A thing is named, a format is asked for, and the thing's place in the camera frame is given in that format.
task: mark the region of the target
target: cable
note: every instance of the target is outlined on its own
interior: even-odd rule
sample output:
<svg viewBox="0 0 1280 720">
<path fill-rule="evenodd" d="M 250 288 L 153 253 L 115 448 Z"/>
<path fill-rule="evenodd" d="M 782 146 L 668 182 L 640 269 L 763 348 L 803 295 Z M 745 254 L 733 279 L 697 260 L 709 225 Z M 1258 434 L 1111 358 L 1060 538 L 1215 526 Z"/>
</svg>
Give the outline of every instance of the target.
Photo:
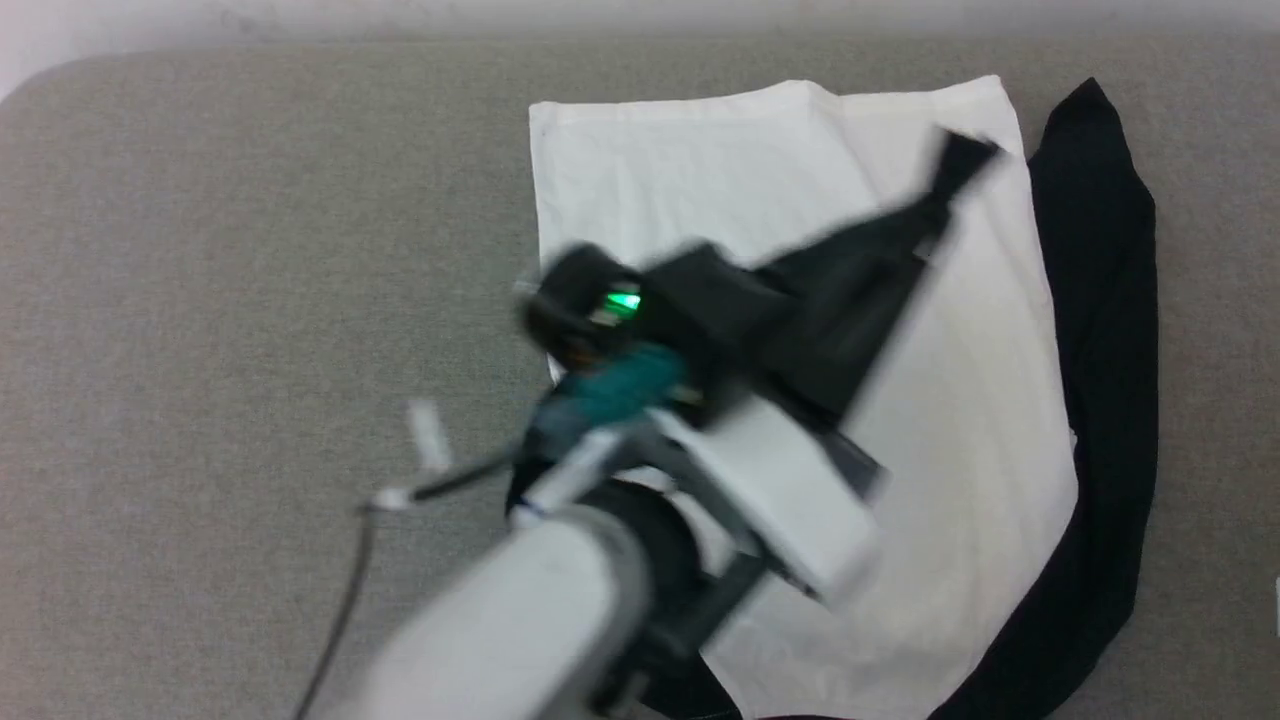
<svg viewBox="0 0 1280 720">
<path fill-rule="evenodd" d="M 379 496 L 375 496 L 374 500 L 360 507 L 360 541 L 356 544 L 356 560 L 351 568 L 351 578 L 347 580 L 347 589 L 343 592 L 342 605 L 338 606 L 338 614 L 334 616 L 333 624 L 329 626 L 329 639 L 325 641 L 324 652 L 320 653 L 320 660 L 316 662 L 316 667 L 311 673 L 311 680 L 307 683 L 307 692 L 302 696 L 302 701 L 298 702 L 298 707 L 293 712 L 293 720 L 306 720 L 307 715 L 311 712 L 311 705 L 315 703 L 316 694 L 320 692 L 320 687 L 324 684 L 324 679 L 329 674 L 329 667 L 333 665 L 333 657 L 338 652 L 338 643 L 342 642 L 342 637 L 347 632 L 347 624 L 351 621 L 351 614 L 356 609 L 356 601 L 360 598 L 360 592 L 365 587 L 365 579 L 369 577 L 369 562 L 374 556 L 374 530 L 378 529 L 378 524 L 375 523 L 378 514 L 394 509 L 407 509 L 413 505 L 421 505 L 429 500 L 435 500 L 449 495 L 451 492 L 462 489 L 477 480 L 484 479 L 486 475 L 493 474 L 503 465 L 511 462 L 511 460 L 515 459 L 517 450 L 518 446 L 513 445 L 495 452 L 485 460 L 468 465 L 462 470 L 445 477 L 443 480 L 428 483 L 408 491 L 407 497 L 410 503 L 390 507 L 385 503 L 380 503 L 378 501 Z"/>
</svg>

